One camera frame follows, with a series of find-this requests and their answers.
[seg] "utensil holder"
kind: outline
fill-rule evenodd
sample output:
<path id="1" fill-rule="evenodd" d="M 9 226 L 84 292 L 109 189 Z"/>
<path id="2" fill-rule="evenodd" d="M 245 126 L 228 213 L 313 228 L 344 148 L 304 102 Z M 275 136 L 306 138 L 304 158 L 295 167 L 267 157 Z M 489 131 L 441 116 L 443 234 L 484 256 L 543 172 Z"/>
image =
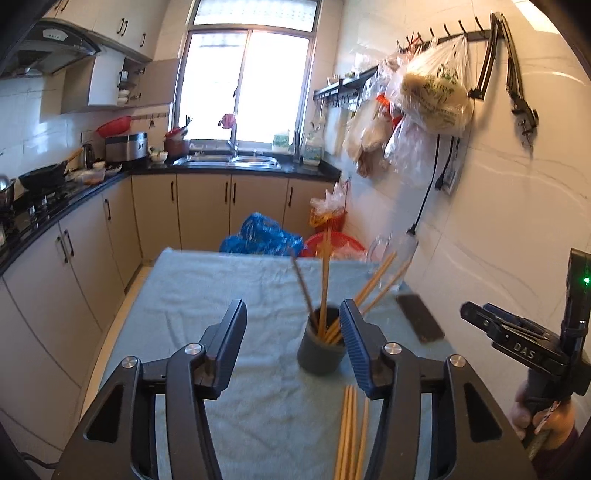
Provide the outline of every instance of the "utensil holder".
<path id="1" fill-rule="evenodd" d="M 320 318 L 320 309 L 314 311 L 316 318 Z M 339 309 L 335 306 L 326 307 L 326 327 L 339 318 Z M 297 361 L 307 372 L 314 375 L 328 375 L 337 370 L 345 356 L 345 344 L 341 340 L 337 345 L 329 345 L 318 338 L 317 329 L 308 315 L 306 331 L 301 339 L 297 351 Z"/>

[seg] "plastic bottle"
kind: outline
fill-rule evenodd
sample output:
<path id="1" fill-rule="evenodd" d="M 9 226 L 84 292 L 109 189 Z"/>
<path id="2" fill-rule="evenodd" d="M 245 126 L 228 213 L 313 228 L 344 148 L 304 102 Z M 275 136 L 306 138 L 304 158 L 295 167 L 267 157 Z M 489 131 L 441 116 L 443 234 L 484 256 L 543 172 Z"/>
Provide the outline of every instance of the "plastic bottle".
<path id="1" fill-rule="evenodd" d="M 320 127 L 316 127 L 306 136 L 304 142 L 303 163 L 317 167 L 324 156 L 324 138 L 320 132 Z"/>

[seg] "window frame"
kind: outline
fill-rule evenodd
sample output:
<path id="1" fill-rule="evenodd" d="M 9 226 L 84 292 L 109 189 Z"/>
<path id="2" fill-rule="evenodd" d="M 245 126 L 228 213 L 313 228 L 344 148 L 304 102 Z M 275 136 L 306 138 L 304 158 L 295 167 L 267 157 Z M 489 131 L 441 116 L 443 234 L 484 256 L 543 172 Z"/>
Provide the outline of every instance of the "window frame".
<path id="1" fill-rule="evenodd" d="M 242 64 L 240 66 L 240 74 L 238 76 L 238 85 L 236 86 L 236 96 L 234 101 L 234 111 L 237 111 L 238 104 L 240 101 L 240 92 L 242 88 L 242 79 L 244 74 L 244 67 L 246 62 L 246 56 L 248 54 L 248 47 L 250 43 L 250 39 L 252 33 L 254 31 L 257 32 L 265 32 L 265 33 L 277 33 L 282 35 L 290 35 L 293 37 L 300 37 L 300 38 L 307 38 L 308 39 L 308 52 L 306 54 L 306 66 L 304 68 L 304 77 L 302 78 L 302 85 L 300 91 L 300 102 L 298 106 L 298 113 L 295 119 L 295 127 L 294 127 L 294 140 L 296 139 L 296 132 L 301 132 L 303 130 L 303 123 L 304 123 L 304 114 L 306 112 L 306 103 L 307 97 L 310 89 L 310 75 L 312 71 L 312 63 L 313 63 L 313 56 L 314 56 L 314 48 L 316 46 L 316 31 L 318 28 L 318 20 L 320 17 L 320 8 L 322 7 L 322 0 L 315 0 L 316 2 L 316 13 L 314 15 L 314 25 L 311 32 L 306 32 L 303 30 L 294 30 L 292 28 L 285 28 L 285 27 L 270 27 L 269 25 L 256 25 L 256 24 L 209 24 L 209 25 L 195 25 L 195 17 L 197 16 L 197 10 L 199 8 L 199 4 L 201 3 L 198 0 L 193 7 L 193 11 L 191 12 L 191 17 L 189 19 L 189 28 L 187 29 L 185 38 L 184 38 L 184 46 L 183 46 L 183 56 L 181 57 L 180 67 L 178 70 L 178 78 L 177 78 L 177 87 L 176 92 L 174 95 L 174 105 L 173 105 L 173 124 L 175 127 L 179 126 L 179 115 L 180 115 L 180 100 L 181 95 L 183 92 L 183 83 L 184 83 L 184 75 L 185 69 L 187 66 L 187 57 L 189 55 L 189 48 L 191 46 L 191 40 L 193 38 L 193 34 L 195 33 L 246 33 L 246 43 L 244 46 L 244 52 L 242 55 Z M 226 140 L 214 140 L 214 139 L 190 139 L 193 140 L 193 144 L 198 146 L 201 150 L 218 150 L 221 147 L 227 147 Z M 267 142 L 253 142 L 247 140 L 240 140 L 238 145 L 240 150 L 270 150 L 271 143 Z"/>

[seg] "black cable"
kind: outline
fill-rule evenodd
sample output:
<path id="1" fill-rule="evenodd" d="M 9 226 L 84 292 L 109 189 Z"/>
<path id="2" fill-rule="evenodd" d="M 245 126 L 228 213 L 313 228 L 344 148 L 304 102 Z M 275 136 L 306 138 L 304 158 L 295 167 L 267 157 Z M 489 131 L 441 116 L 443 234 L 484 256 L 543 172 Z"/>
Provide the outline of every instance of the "black cable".
<path id="1" fill-rule="evenodd" d="M 427 197 L 429 196 L 429 192 L 431 191 L 431 186 L 433 185 L 433 180 L 435 180 L 435 171 L 437 170 L 437 157 L 439 156 L 439 139 L 440 136 L 437 136 L 437 148 L 435 149 L 435 164 L 433 165 L 433 175 L 431 176 L 431 182 L 427 188 L 427 193 L 425 193 L 425 198 L 423 199 L 423 204 L 421 205 L 421 209 L 418 211 L 417 219 L 415 220 L 413 226 L 407 230 L 407 233 L 411 235 L 417 234 L 417 225 L 418 221 L 421 219 L 421 215 L 423 214 L 423 209 L 425 208 L 425 203 L 427 203 Z"/>
<path id="2" fill-rule="evenodd" d="M 445 166 L 443 167 L 443 170 L 441 171 L 441 175 L 439 175 L 439 178 L 435 182 L 435 190 L 441 190 L 441 187 L 443 187 L 443 179 L 445 177 L 445 173 L 446 173 L 447 168 L 449 166 L 449 162 L 452 159 L 453 141 L 455 139 L 456 139 L 456 137 L 452 137 L 452 141 L 449 144 L 449 155 L 447 156 L 447 162 L 445 162 Z M 459 146 L 460 146 L 460 139 L 458 138 L 457 144 L 456 144 L 456 150 Z"/>
<path id="3" fill-rule="evenodd" d="M 31 455 L 30 453 L 21 452 L 21 456 L 22 456 L 22 459 L 25 460 L 26 462 L 36 463 L 37 465 L 42 466 L 43 468 L 46 468 L 48 470 L 55 470 L 57 468 L 57 462 L 56 463 L 45 463 L 45 462 L 39 460 L 39 458 L 37 458 L 36 456 Z"/>

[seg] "plastic bag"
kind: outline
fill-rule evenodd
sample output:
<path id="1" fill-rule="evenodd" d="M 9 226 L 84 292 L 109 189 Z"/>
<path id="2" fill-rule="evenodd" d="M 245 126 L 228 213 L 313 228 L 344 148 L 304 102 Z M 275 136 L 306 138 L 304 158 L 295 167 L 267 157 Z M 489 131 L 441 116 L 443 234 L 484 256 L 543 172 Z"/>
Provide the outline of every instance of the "plastic bag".
<path id="1" fill-rule="evenodd" d="M 446 41 L 399 69 L 386 97 L 432 134 L 461 137 L 472 118 L 466 37 Z"/>
<path id="2" fill-rule="evenodd" d="M 382 107 L 376 117 L 363 130 L 361 146 L 366 152 L 373 152 L 377 149 L 383 150 L 391 136 L 392 117 Z"/>
<path id="3" fill-rule="evenodd" d="M 333 192 L 326 190 L 324 199 L 310 199 L 310 206 L 318 216 L 332 214 L 339 215 L 345 209 L 346 192 L 339 182 L 335 183 Z"/>
<path id="4" fill-rule="evenodd" d="M 220 252 L 229 254 L 297 256 L 304 248 L 304 239 L 281 229 L 281 225 L 260 213 L 250 215 L 237 235 L 226 237 Z"/>
<path id="5" fill-rule="evenodd" d="M 426 187 L 433 176 L 436 135 L 405 116 L 386 145 L 384 158 L 414 187 Z"/>

